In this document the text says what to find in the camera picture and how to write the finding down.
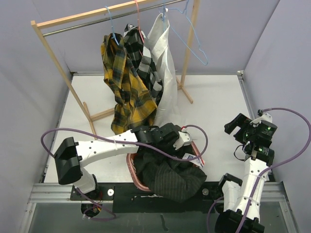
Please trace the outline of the dark pinstriped shirt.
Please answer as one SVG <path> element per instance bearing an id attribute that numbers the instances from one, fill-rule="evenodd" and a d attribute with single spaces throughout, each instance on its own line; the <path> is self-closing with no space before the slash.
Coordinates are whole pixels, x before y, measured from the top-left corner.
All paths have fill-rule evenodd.
<path id="1" fill-rule="evenodd" d="M 191 161 L 180 162 L 151 149 L 134 157 L 138 180 L 151 192 L 182 203 L 193 197 L 207 175 Z"/>

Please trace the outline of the pink plastic laundry basket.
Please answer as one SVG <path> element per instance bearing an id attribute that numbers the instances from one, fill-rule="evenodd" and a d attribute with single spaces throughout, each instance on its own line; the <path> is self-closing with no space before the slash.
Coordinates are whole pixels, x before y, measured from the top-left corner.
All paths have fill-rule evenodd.
<path id="1" fill-rule="evenodd" d="M 126 156 L 126 163 L 127 163 L 127 167 L 129 169 L 131 178 L 134 182 L 134 185 L 141 191 L 144 192 L 150 192 L 151 190 L 144 184 L 142 183 L 137 174 L 136 174 L 136 168 L 134 166 L 134 158 L 137 154 L 136 153 L 131 153 L 131 154 L 127 154 Z M 195 166 L 203 168 L 205 165 L 205 161 L 202 157 L 199 157 L 198 159 L 196 159 L 194 162 L 192 162 Z"/>

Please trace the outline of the light blue wire hanger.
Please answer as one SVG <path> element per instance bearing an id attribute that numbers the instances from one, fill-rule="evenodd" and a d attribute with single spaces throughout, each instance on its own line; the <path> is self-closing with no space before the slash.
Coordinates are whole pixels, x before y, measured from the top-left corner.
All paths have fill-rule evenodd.
<path id="1" fill-rule="evenodd" d="M 197 35 L 196 32 L 196 23 L 197 23 L 197 18 L 198 18 L 198 12 L 199 12 L 199 7 L 200 7 L 200 0 L 194 0 L 193 5 L 192 5 L 192 11 L 191 11 L 191 18 L 188 17 L 188 5 L 189 5 L 189 0 L 186 0 L 185 7 L 183 10 L 175 8 L 175 7 L 169 7 L 166 8 L 166 12 L 169 11 L 176 11 L 179 14 L 183 15 L 185 19 L 188 21 L 190 24 L 189 28 L 189 33 L 188 33 L 188 38 L 187 42 L 185 42 L 182 37 L 177 33 L 177 31 L 171 27 L 173 32 L 177 35 L 177 37 L 181 40 L 181 42 L 186 46 L 186 51 L 185 51 L 185 63 L 187 64 L 190 60 L 190 55 L 192 54 L 202 65 L 207 66 L 209 64 L 208 57 L 204 50 L 201 48 L 201 42 L 200 39 Z M 195 51 L 192 49 L 192 44 L 193 44 L 193 39 L 195 38 L 197 42 L 197 49 L 199 52 L 202 53 L 203 59 L 195 53 Z"/>

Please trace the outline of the blue hanger of white shirt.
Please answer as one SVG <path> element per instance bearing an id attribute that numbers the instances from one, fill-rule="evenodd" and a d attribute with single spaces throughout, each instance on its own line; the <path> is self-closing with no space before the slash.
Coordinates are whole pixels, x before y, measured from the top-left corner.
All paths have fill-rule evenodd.
<path id="1" fill-rule="evenodd" d="M 169 20 L 167 18 L 168 9 L 166 7 L 165 1 L 162 3 L 162 27 L 163 32 L 165 32 L 169 27 Z"/>

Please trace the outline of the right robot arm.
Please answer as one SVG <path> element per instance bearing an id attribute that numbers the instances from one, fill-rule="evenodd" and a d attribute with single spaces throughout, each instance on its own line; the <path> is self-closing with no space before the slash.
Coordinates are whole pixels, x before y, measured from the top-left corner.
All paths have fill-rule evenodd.
<path id="1" fill-rule="evenodd" d="M 260 201 L 268 169 L 275 157 L 270 145 L 277 126 L 270 114 L 260 112 L 254 120 L 238 114 L 224 126 L 227 134 L 236 128 L 239 130 L 234 138 L 245 154 L 244 176 L 240 179 L 226 173 L 216 186 L 218 196 L 224 199 L 224 210 L 214 230 L 217 233 L 262 233 L 265 227 L 260 223 Z"/>

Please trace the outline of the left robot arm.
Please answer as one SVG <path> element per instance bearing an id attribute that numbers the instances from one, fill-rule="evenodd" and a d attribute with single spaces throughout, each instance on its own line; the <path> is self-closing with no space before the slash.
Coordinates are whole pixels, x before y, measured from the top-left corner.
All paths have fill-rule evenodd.
<path id="1" fill-rule="evenodd" d="M 99 187 L 95 175 L 85 169 L 89 164 L 113 156 L 134 154 L 142 149 L 161 150 L 172 156 L 191 143 L 190 135 L 172 123 L 163 127 L 136 127 L 101 141 L 78 142 L 68 137 L 54 153 L 58 183 L 72 184 L 92 200 L 98 196 Z"/>

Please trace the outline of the yellow plaid shirt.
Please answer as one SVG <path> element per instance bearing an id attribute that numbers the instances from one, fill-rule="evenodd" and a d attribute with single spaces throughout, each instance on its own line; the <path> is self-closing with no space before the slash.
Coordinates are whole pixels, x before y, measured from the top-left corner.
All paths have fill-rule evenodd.
<path id="1" fill-rule="evenodd" d="M 138 126 L 152 126 L 157 104 L 137 71 L 124 47 L 120 34 L 105 35 L 101 44 L 104 82 L 114 94 L 116 105 L 111 123 L 115 134 Z"/>

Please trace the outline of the black white checked shirt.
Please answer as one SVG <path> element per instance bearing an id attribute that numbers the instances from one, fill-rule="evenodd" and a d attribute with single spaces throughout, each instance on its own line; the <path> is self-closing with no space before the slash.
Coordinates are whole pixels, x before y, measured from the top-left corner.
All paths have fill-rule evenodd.
<path id="1" fill-rule="evenodd" d="M 146 35 L 138 26 L 127 24 L 123 40 L 128 57 L 138 76 L 150 91 L 152 99 L 159 104 L 163 95 L 163 82 L 152 59 Z"/>

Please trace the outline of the blue hanger of yellow shirt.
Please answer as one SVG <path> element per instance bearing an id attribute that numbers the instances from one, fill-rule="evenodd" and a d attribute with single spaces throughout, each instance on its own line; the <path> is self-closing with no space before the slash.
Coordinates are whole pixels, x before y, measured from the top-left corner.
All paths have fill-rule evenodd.
<path id="1" fill-rule="evenodd" d="M 116 34 L 115 34 L 115 30 L 114 30 L 114 24 L 113 24 L 111 12 L 107 6 L 104 6 L 104 8 L 107 10 L 107 12 L 109 14 L 109 19 L 110 19 L 110 23 L 111 23 L 111 30 L 112 30 L 112 35 L 113 35 L 112 38 L 115 40 L 115 43 L 117 44 L 117 46 L 119 46 L 119 42 L 118 42 L 118 39 L 117 39 Z"/>

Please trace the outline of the pink hanger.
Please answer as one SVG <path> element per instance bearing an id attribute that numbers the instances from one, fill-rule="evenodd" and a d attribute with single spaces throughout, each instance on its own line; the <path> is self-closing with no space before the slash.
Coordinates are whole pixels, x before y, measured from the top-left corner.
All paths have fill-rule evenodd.
<path id="1" fill-rule="evenodd" d="M 139 6 L 138 6 L 138 1 L 137 0 L 134 0 L 135 4 L 136 4 L 136 9 L 137 9 L 137 23 L 138 23 L 138 32 L 139 32 L 139 35 L 141 37 L 141 40 L 142 40 L 142 43 L 143 45 L 145 44 L 145 41 L 144 41 L 144 36 L 142 34 L 142 31 L 141 31 L 141 28 L 140 28 L 140 17 L 139 17 Z"/>

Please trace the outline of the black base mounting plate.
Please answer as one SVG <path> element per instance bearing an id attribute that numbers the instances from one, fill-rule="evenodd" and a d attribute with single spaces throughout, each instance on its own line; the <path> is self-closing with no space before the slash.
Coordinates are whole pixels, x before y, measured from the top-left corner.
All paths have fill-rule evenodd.
<path id="1" fill-rule="evenodd" d="M 217 182 L 205 182 L 197 193 L 179 203 L 138 189 L 134 183 L 100 183 L 96 201 L 111 205 L 113 214 L 127 213 L 207 213 L 212 203 L 224 194 Z"/>

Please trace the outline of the metal hanging rod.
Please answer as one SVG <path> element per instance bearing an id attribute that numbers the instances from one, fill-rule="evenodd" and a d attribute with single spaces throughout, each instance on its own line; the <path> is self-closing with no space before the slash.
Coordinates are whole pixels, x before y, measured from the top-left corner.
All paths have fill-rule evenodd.
<path id="1" fill-rule="evenodd" d="M 164 5 L 167 6 L 167 5 L 171 5 L 171 4 L 175 4 L 175 3 L 179 3 L 179 2 L 183 2 L 183 1 L 185 1 L 185 0 L 172 0 L 170 2 L 161 3 L 161 4 L 158 4 L 158 5 L 153 5 L 153 6 L 149 6 L 149 7 L 145 7 L 145 8 L 140 8 L 139 12 L 144 12 L 144 11 L 152 10 L 152 9 L 155 9 L 155 8 L 163 7 Z M 79 28 L 83 28 L 83 27 L 99 24 L 99 23 L 110 21 L 110 20 L 113 20 L 113 19 L 134 15 L 134 14 L 137 14 L 137 13 L 138 13 L 138 11 L 134 10 L 134 11 L 126 12 L 126 13 L 123 13 L 123 14 L 114 15 L 114 16 L 111 16 L 111 17 L 101 18 L 101 19 L 90 21 L 90 22 L 87 22 L 87 23 L 78 24 L 78 25 L 74 25 L 74 26 L 71 26 L 71 27 L 59 29 L 59 30 L 56 30 L 56 31 L 44 33 L 43 37 L 52 36 L 52 35 L 55 35 L 55 34 L 60 34 L 60 33 L 68 32 L 68 31 L 72 31 L 72 30 L 75 30 L 75 29 L 79 29 Z"/>

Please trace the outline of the wooden clothes rack frame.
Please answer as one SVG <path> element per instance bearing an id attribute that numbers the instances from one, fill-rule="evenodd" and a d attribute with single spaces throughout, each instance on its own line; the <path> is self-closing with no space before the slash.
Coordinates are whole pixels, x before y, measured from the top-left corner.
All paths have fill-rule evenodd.
<path id="1" fill-rule="evenodd" d="M 151 0 L 138 0 L 138 6 L 140 5 L 144 5 L 147 3 L 151 3 Z M 127 1 L 124 3 L 119 3 L 119 4 L 115 4 L 115 5 L 111 5 L 108 7 L 111 15 L 118 15 L 118 14 L 123 14 L 126 12 L 130 12 L 130 11 L 134 11 L 136 10 L 136 4 L 134 2 L 134 0 L 131 1 Z M 56 27 L 56 26 L 60 26 L 60 25 L 64 25 L 67 23 L 72 23 L 72 22 L 76 22 L 79 20 L 83 20 L 83 19 L 88 19 L 91 17 L 97 17 L 100 15 L 105 15 L 108 14 L 107 10 L 103 7 L 100 9 L 96 9 L 96 10 L 92 10 L 92 11 L 88 11 L 88 12 L 83 12 L 83 13 L 79 13 L 79 14 L 75 14 L 75 15 L 71 15 L 71 16 L 67 16 L 67 17 L 62 17 L 62 18 L 57 18 L 57 19 L 53 19 L 53 20 L 49 20 L 49 21 L 44 21 L 41 23 L 36 23 L 36 21 L 32 20 L 31 21 L 31 26 L 33 28 L 33 30 L 35 31 L 36 35 L 38 36 L 39 40 L 41 41 L 43 47 L 45 48 L 45 50 L 47 51 L 48 55 L 50 56 L 50 58 L 52 59 L 53 63 L 55 64 L 56 68 L 58 69 L 60 75 L 62 76 L 63 80 L 65 81 L 69 91 L 71 92 L 71 94 L 73 94 L 73 97 L 75 98 L 76 102 L 78 103 L 80 109 L 82 110 L 83 114 L 85 115 L 90 129 L 92 131 L 93 134 L 96 134 L 96 130 L 94 127 L 94 122 L 97 120 L 101 120 L 105 117 L 108 117 L 110 115 L 112 115 L 114 113 L 114 109 L 110 108 L 107 109 L 105 111 L 102 112 L 98 112 L 94 115 L 91 115 L 89 113 L 88 107 L 86 102 L 82 102 L 80 100 L 80 98 L 78 97 L 76 91 L 74 90 L 71 81 L 69 80 L 69 78 L 67 77 L 67 75 L 65 74 L 64 69 L 62 68 L 60 62 L 58 61 L 58 59 L 56 58 L 56 55 L 54 54 L 52 48 L 50 47 L 48 41 L 46 40 L 46 37 L 43 37 L 43 29 L 48 29 L 51 27 Z M 183 62 L 183 68 L 182 68 L 182 75 L 181 78 L 176 78 L 177 81 L 177 89 L 178 90 L 182 90 L 182 92 L 184 93 L 185 97 L 188 99 L 188 101 L 192 104 L 193 103 L 193 98 L 190 96 L 190 94 L 188 93 L 188 91 L 185 89 L 184 85 L 185 85 L 185 79 L 186 79 L 186 74 L 187 74 L 187 69 L 188 69 L 188 65 L 189 62 L 186 64 L 185 60 Z"/>

